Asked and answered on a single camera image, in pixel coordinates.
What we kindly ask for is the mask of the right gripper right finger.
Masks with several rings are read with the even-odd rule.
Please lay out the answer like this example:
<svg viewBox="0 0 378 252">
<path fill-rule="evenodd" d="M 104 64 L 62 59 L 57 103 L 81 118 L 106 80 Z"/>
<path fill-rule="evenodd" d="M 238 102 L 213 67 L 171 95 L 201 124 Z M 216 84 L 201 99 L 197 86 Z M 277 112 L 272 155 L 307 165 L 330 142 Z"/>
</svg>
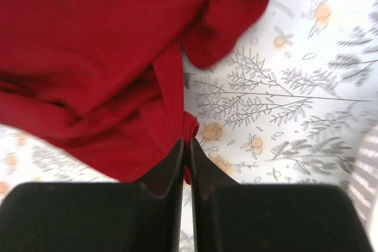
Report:
<svg viewBox="0 0 378 252">
<path fill-rule="evenodd" d="M 196 251 L 372 251 L 352 201 L 333 185 L 239 184 L 190 142 Z"/>
</svg>

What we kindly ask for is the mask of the dark red t shirt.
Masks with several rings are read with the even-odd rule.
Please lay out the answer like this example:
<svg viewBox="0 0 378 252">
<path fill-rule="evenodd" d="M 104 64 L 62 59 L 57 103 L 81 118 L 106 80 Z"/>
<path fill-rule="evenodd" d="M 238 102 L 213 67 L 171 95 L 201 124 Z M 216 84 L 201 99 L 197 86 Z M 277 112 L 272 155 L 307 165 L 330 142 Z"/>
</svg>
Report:
<svg viewBox="0 0 378 252">
<path fill-rule="evenodd" d="M 228 55 L 269 0 L 1 0 L 1 123 L 132 182 L 189 142 L 183 54 Z"/>
</svg>

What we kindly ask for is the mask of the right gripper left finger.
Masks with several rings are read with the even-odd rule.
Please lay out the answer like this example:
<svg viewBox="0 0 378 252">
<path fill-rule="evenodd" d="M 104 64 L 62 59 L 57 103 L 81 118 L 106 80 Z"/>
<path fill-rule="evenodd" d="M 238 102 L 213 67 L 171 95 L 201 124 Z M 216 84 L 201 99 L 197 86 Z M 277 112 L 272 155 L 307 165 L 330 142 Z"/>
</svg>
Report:
<svg viewBox="0 0 378 252">
<path fill-rule="evenodd" d="M 32 182 L 1 204 L 2 251 L 177 251 L 184 141 L 132 183 Z"/>
</svg>

